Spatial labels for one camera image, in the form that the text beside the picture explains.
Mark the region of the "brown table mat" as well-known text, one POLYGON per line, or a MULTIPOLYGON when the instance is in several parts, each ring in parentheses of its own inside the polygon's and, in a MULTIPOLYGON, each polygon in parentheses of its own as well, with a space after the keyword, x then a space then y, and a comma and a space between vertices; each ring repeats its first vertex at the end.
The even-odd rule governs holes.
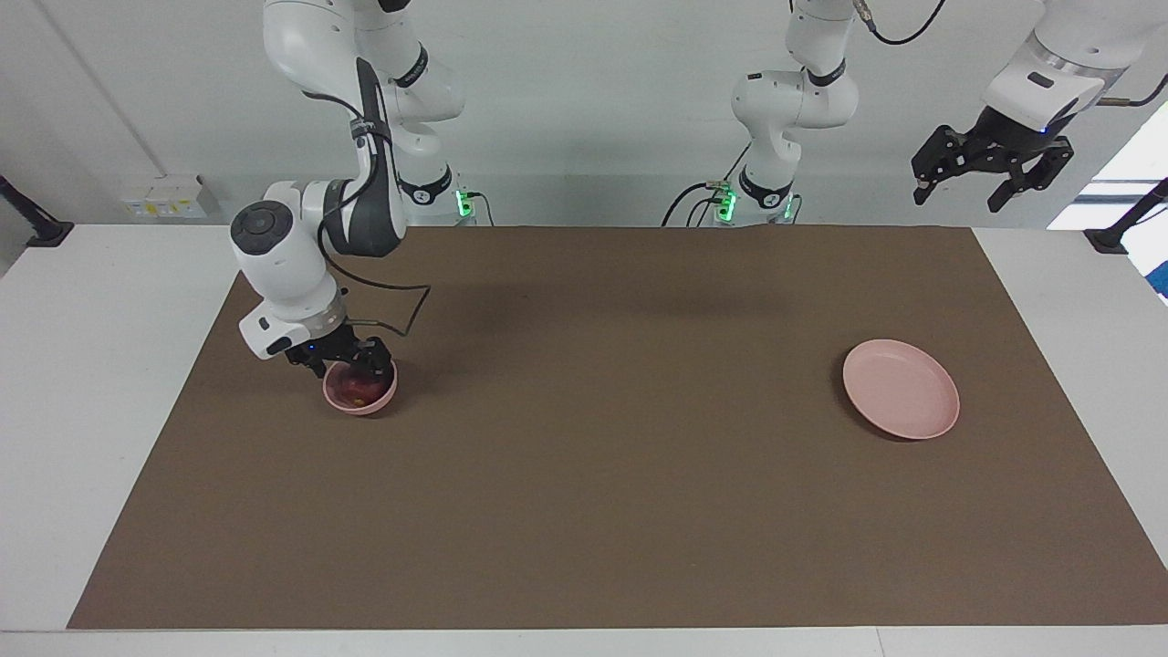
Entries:
POLYGON ((234 281, 72 629, 1168 624, 1168 570, 971 230, 413 228, 371 417, 234 281), (844 357, 948 369, 896 438, 844 357))

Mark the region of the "pink bowl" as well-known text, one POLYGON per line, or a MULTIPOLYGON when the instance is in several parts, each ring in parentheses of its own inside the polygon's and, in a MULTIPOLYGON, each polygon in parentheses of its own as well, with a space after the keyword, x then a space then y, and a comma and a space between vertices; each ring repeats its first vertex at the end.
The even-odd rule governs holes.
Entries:
MULTIPOLYGON (((334 364, 343 364, 343 362, 334 362, 334 364)), ((377 403, 371 404, 370 407, 363 408, 363 409, 352 409, 352 408, 338 406, 333 400, 331 400, 329 397, 327 397, 327 395, 325 393, 325 381, 326 381, 327 374, 329 374, 329 369, 332 369, 332 366, 334 364, 331 364, 327 367, 327 373, 326 373, 326 375, 325 375, 325 378, 322 380, 322 383, 321 383, 324 399, 325 399, 326 403, 328 403, 333 409, 338 409, 338 412, 342 412, 342 414, 347 414, 347 415, 350 415, 350 416, 362 417, 362 416, 369 416, 371 414, 376 414, 376 412, 382 412, 382 409, 384 409, 385 407, 388 407, 389 403, 391 403, 392 395, 396 394, 396 390, 397 390, 397 387, 398 387, 398 366, 397 366, 397 362, 395 360, 392 360, 392 375, 391 376, 387 376, 388 382, 391 383, 391 389, 388 392, 388 394, 382 400, 378 400, 377 403)))

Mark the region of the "black clamp mount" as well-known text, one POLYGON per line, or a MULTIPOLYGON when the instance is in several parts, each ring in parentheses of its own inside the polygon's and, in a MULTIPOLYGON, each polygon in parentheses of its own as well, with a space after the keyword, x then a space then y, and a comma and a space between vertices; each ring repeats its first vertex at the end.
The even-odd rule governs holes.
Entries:
POLYGON ((1128 251, 1122 245, 1122 237, 1136 224, 1142 224, 1143 221, 1150 219, 1152 210, 1168 210, 1168 177, 1161 179, 1134 205, 1131 205, 1113 224, 1085 229, 1083 235, 1099 254, 1126 256, 1128 251))
POLYGON ((18 191, 4 175, 0 175, 0 198, 4 198, 6 203, 12 205, 34 230, 34 235, 26 241, 26 245, 29 248, 62 245, 76 227, 75 222, 62 221, 42 205, 35 203, 28 195, 18 191))

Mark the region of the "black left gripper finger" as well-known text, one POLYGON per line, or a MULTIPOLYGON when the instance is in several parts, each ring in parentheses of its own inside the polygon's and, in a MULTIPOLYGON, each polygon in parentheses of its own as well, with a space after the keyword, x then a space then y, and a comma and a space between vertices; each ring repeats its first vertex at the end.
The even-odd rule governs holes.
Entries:
POLYGON ((1071 141, 1051 141, 1035 152, 997 155, 997 162, 1006 166, 1006 181, 988 198, 989 212, 1000 212, 1013 198, 1027 191, 1047 191, 1073 155, 1071 141))
POLYGON ((915 203, 926 203, 938 184, 962 175, 968 170, 966 162, 974 150, 975 141, 972 141, 966 133, 958 132, 951 126, 936 127, 912 157, 912 173, 916 180, 916 191, 912 193, 915 203))

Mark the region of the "pink plate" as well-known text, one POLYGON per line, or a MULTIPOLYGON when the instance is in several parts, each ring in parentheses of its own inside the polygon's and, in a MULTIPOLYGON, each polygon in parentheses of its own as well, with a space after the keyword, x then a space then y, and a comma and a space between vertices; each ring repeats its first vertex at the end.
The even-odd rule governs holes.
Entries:
POLYGON ((961 399, 950 371, 915 345, 894 339, 860 343, 844 357, 841 374, 851 407, 896 438, 938 438, 960 417, 961 399))

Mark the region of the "white wall socket box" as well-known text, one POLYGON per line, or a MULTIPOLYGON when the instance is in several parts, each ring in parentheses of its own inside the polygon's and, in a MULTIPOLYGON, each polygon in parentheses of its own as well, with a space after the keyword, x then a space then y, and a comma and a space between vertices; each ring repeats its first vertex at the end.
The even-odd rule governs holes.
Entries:
POLYGON ((197 174, 130 177, 118 187, 121 208, 135 220, 217 220, 213 191, 197 174))

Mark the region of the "dark red apple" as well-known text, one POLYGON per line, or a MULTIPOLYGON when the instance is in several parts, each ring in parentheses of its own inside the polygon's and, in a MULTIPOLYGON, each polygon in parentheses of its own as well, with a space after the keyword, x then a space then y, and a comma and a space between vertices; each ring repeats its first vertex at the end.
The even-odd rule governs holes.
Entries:
POLYGON ((354 369, 346 364, 334 364, 325 381, 325 393, 338 406, 363 409, 382 400, 391 389, 384 375, 354 369))

